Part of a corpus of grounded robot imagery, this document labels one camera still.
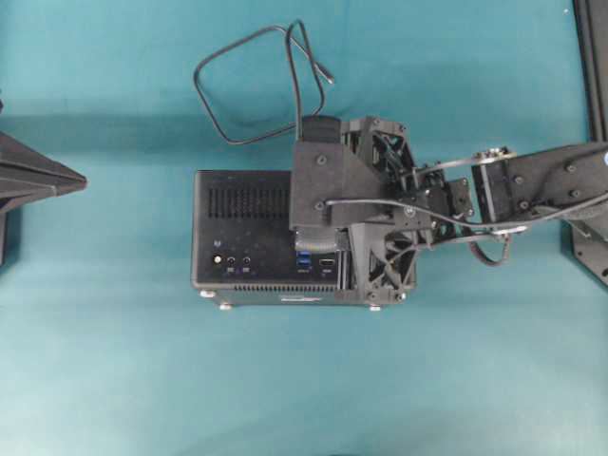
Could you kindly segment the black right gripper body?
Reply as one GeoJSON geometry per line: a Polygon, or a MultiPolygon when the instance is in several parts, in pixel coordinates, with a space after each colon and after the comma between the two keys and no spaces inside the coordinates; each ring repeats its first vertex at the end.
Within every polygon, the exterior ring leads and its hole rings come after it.
{"type": "Polygon", "coordinates": [[[447,181],[442,171],[408,177],[397,164],[379,166],[389,184],[389,195],[405,204],[386,210],[391,231],[384,234],[386,250],[428,249],[459,238],[464,228],[448,219],[465,221],[473,212],[466,180],[447,181]]]}

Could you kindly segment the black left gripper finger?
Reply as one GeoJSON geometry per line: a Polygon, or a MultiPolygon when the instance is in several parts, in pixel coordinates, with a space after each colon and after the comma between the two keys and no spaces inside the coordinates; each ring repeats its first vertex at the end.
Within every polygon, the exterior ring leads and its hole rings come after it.
{"type": "Polygon", "coordinates": [[[86,177],[1,134],[1,198],[62,196],[86,188],[86,177]]]}
{"type": "Polygon", "coordinates": [[[1,265],[9,266],[20,256],[23,197],[1,198],[1,265]]]}

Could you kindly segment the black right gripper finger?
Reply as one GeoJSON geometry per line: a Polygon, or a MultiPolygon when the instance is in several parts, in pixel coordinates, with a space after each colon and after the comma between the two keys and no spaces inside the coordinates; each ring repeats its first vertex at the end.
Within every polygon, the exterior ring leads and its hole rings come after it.
{"type": "Polygon", "coordinates": [[[341,138],[352,153],[373,167],[412,167],[407,128],[398,122],[367,116],[341,123],[341,138]]]}
{"type": "Polygon", "coordinates": [[[397,304],[415,289],[416,236],[382,223],[357,223],[338,252],[335,299],[341,304],[397,304]]]}

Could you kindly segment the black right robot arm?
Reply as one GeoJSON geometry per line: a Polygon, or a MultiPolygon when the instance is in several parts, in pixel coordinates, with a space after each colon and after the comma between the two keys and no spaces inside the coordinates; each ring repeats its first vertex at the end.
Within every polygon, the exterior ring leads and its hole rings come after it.
{"type": "Polygon", "coordinates": [[[446,163],[419,166],[400,123],[367,117],[344,123],[343,143],[381,188],[370,197],[327,201],[348,241],[338,264],[338,300],[379,310],[415,285],[418,257],[462,243],[488,267],[509,257],[512,238],[563,220],[584,238],[606,233],[607,146],[589,142],[518,155],[505,147],[464,160],[450,180],[446,163]]]}

